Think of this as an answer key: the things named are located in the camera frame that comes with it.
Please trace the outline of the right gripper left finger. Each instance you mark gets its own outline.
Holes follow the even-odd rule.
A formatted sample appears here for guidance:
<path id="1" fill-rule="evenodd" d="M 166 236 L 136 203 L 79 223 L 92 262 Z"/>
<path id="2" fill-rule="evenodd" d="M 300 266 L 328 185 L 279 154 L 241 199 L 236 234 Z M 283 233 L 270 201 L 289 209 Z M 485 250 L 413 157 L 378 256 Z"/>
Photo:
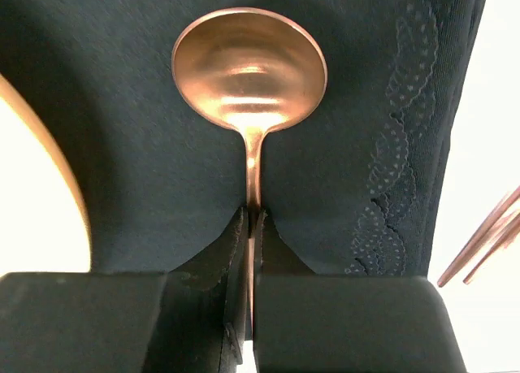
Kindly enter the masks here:
<path id="1" fill-rule="evenodd" d="M 169 272 L 1 279 L 4 372 L 233 372 L 246 335 L 248 216 Z"/>

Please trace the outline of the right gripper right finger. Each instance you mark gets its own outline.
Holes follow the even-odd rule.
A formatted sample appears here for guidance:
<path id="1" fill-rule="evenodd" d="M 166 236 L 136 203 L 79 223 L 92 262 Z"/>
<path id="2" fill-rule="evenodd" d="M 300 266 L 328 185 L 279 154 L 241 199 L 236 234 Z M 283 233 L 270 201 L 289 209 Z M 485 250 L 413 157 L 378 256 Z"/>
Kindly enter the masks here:
<path id="1" fill-rule="evenodd" d="M 448 311 L 425 278 L 317 275 L 262 213 L 253 351 L 261 372 L 463 372 Z"/>

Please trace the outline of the black cloth placemat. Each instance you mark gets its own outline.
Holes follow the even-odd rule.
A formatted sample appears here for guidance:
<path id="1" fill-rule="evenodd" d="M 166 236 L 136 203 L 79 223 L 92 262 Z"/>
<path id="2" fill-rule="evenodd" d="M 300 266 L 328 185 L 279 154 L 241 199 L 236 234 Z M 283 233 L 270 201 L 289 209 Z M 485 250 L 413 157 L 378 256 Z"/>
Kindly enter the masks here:
<path id="1" fill-rule="evenodd" d="M 245 200 L 244 144 L 179 95 L 171 51 L 226 7 L 285 15 L 327 93 L 262 147 L 262 202 L 314 271 L 425 275 L 450 134 L 486 0 L 1 0 L 1 72 L 54 135 L 96 271 L 170 270 Z"/>

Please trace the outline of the beige plate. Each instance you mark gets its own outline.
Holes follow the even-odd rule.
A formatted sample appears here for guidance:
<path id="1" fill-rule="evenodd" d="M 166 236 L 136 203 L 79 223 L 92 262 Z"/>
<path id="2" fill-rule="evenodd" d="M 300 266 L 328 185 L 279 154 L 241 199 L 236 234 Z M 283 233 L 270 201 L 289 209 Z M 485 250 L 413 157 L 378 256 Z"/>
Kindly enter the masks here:
<path id="1" fill-rule="evenodd" d="M 90 223 L 77 180 L 49 130 L 2 78 L 1 273 L 90 269 Z"/>

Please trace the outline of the copper knife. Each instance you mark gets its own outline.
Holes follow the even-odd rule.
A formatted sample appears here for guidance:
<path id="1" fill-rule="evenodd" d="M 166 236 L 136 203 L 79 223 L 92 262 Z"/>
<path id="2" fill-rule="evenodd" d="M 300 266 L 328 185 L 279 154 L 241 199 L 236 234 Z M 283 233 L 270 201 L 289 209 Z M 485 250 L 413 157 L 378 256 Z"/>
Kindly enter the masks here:
<path id="1" fill-rule="evenodd" d="M 492 238 L 492 245 L 465 277 L 463 283 L 470 284 L 477 273 L 485 269 L 491 261 L 501 252 L 509 248 L 519 237 L 519 213 L 508 218 L 507 223 L 503 223 L 502 228 Z"/>

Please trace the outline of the copper fork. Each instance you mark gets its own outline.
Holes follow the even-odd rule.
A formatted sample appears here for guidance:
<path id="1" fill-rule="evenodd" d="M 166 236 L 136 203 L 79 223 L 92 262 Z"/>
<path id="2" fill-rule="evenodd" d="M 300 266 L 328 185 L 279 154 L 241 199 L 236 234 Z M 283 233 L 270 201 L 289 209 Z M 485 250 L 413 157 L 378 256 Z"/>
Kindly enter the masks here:
<path id="1" fill-rule="evenodd" d="M 502 228 L 503 223 L 507 223 L 508 218 L 517 213 L 519 213 L 519 187 L 496 204 L 437 280 L 437 286 L 445 287 L 461 271 L 468 269 L 472 261 L 476 258 L 479 261 L 492 245 L 492 238 Z"/>

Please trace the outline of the copper spoon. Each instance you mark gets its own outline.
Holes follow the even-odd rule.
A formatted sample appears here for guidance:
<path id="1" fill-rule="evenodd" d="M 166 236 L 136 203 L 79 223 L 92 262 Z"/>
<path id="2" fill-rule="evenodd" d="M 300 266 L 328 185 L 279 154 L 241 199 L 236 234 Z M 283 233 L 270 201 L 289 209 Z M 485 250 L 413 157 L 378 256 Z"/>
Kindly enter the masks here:
<path id="1" fill-rule="evenodd" d="M 327 88 L 317 41 L 293 20 L 264 9 L 212 11 L 189 24 L 171 52 L 176 88 L 211 123 L 245 144 L 249 216 L 248 304 L 254 307 L 254 237 L 262 205 L 262 143 L 312 114 Z"/>

